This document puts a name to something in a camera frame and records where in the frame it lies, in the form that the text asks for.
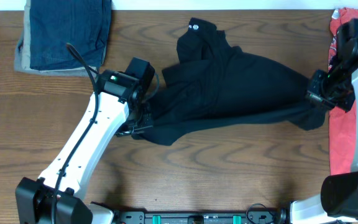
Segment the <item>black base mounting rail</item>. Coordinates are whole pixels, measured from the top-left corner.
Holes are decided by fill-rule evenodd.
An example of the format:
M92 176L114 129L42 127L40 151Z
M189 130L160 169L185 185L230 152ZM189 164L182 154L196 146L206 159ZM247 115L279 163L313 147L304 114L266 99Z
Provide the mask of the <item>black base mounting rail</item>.
M91 202L88 208L93 223L111 224L288 224L286 209L274 210L262 204L251 205L244 212L147 212L145 210L114 210Z

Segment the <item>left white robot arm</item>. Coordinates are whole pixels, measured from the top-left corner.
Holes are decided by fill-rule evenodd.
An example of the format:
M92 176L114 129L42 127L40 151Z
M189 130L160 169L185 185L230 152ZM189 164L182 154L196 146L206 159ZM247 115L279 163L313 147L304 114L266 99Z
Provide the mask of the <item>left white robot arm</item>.
M63 149L37 180L24 177L16 187L21 223L112 223L114 211L84 203L91 176L114 136L137 131L143 99L155 70L106 70L91 79L86 112Z

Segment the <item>black t-shirt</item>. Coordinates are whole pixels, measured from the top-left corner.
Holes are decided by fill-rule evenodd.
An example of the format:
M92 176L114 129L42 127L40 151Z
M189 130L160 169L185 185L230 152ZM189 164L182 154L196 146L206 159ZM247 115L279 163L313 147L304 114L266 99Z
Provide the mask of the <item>black t-shirt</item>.
M154 125L134 139L169 146L188 133L233 124L289 121L305 131L324 124L325 111L305 98L305 76L230 46L211 22L192 18L177 54L179 63L162 70L165 89L149 101Z

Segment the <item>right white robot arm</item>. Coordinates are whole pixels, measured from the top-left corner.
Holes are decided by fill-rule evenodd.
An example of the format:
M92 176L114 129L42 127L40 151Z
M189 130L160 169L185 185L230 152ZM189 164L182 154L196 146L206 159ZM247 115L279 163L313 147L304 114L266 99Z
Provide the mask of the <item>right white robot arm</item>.
M317 106L346 112L356 107L356 147L351 171L325 178L321 192L290 204L283 223L358 222L358 19L337 31L337 51L329 72L315 71L306 98Z

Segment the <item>red soccer t-shirt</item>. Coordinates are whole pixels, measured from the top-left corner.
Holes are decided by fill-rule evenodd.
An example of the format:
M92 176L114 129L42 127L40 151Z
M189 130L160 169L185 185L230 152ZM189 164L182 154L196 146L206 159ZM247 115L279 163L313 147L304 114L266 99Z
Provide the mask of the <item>red soccer t-shirt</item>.
M358 10L351 8L336 9L330 22L333 41L329 48L329 65L337 51L337 30L340 25L358 19ZM332 175L344 174L351 171L351 164L356 148L356 107L349 112L335 108L329 112L329 161Z

